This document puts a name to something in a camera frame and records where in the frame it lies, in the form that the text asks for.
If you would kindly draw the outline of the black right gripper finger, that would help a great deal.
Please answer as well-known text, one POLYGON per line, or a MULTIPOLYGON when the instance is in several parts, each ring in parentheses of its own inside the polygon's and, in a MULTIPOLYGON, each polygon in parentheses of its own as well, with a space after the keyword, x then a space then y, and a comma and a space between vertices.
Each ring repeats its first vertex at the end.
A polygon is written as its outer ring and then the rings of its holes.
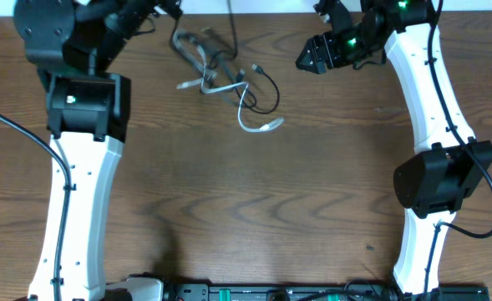
POLYGON ((300 54, 300 63, 330 63, 329 37, 316 35, 309 38, 300 54))
POLYGON ((297 59, 295 65, 302 71, 307 71, 313 74, 325 74, 328 69, 332 68, 330 58, 300 58, 297 59))

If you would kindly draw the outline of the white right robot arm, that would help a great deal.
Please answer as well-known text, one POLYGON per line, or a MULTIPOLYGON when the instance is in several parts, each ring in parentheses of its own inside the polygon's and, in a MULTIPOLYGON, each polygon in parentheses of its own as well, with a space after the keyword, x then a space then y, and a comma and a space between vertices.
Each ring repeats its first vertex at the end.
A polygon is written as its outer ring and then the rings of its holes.
POLYGON ((309 38, 298 69, 323 74, 350 66, 361 69, 380 52, 401 84, 413 127, 414 154, 393 173, 395 195, 404 209, 403 238, 389 284, 350 299, 486 300, 476 285, 439 284, 439 261, 448 230, 466 198, 489 180, 492 144, 480 141, 455 98, 440 49, 440 1, 363 1, 355 23, 339 1, 321 0, 316 13, 331 30, 309 38))

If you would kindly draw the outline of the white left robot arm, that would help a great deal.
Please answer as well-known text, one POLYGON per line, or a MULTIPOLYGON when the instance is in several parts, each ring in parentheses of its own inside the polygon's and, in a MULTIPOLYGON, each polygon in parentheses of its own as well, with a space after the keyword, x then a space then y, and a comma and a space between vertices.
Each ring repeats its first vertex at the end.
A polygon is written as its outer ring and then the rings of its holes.
POLYGON ((176 1, 31 0, 13 21, 46 93, 52 185, 30 300, 162 300, 147 274, 109 283, 104 237, 114 173, 123 154, 131 82, 109 66, 149 15, 182 12, 176 1))

